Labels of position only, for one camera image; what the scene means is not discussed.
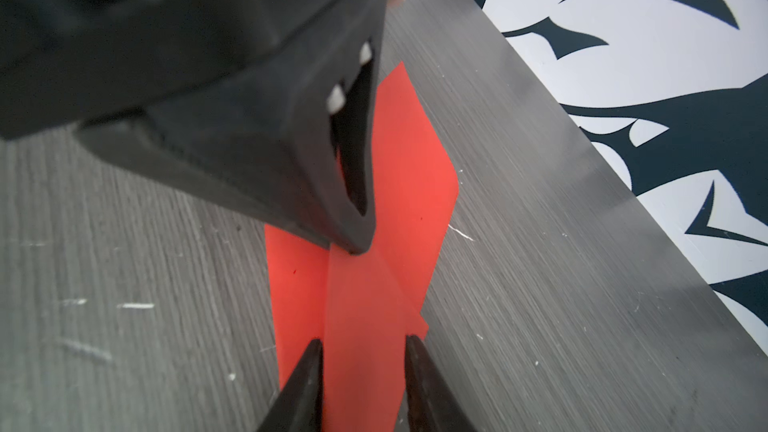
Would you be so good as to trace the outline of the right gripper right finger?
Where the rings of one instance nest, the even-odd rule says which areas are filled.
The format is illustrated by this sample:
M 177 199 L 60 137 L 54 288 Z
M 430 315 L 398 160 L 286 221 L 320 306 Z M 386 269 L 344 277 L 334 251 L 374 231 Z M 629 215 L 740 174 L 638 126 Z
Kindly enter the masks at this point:
M 404 370 L 411 432 L 477 431 L 416 335 L 406 337 Z

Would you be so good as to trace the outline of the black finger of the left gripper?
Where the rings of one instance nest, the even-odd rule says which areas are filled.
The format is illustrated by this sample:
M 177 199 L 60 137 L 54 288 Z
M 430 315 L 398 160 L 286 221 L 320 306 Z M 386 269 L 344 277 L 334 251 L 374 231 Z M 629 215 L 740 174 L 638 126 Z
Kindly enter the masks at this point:
M 276 57 L 78 142 L 111 165 L 361 254 L 376 227 L 372 129 L 387 0 L 336 0 Z

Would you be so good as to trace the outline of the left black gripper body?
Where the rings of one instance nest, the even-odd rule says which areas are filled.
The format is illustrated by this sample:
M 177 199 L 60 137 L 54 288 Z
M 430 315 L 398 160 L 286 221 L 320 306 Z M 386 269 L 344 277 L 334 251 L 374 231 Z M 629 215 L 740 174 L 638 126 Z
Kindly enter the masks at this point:
M 1 136 L 145 106 L 275 55 L 342 0 L 1 0 Z

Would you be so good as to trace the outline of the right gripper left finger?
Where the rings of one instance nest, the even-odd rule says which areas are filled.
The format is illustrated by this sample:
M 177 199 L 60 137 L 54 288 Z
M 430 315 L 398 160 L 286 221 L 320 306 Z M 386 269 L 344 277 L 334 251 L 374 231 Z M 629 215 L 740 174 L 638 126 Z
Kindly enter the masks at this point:
M 257 432 L 320 432 L 322 399 L 323 346 L 313 339 Z

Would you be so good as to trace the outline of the red square paper sheet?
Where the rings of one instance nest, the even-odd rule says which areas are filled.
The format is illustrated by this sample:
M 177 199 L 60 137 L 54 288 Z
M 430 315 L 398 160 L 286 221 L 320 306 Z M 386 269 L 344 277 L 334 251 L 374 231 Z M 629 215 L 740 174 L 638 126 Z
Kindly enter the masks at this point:
M 376 229 L 367 252 L 265 230 L 280 392 L 309 342 L 320 339 L 321 431 L 394 429 L 405 340 L 427 333 L 421 308 L 459 195 L 404 64 L 378 87 L 372 157 Z

